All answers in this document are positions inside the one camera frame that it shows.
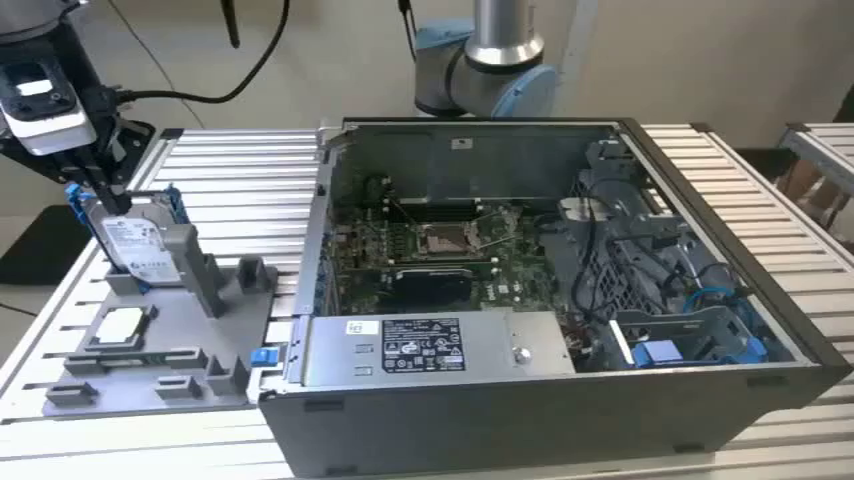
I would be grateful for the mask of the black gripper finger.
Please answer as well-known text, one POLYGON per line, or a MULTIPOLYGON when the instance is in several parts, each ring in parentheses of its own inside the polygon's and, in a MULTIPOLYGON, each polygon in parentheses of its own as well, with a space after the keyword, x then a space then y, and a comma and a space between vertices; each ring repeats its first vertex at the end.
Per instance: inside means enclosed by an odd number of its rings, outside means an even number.
POLYGON ((131 205, 126 193, 127 173, 89 166, 85 178, 91 192, 110 215, 123 215, 131 205))

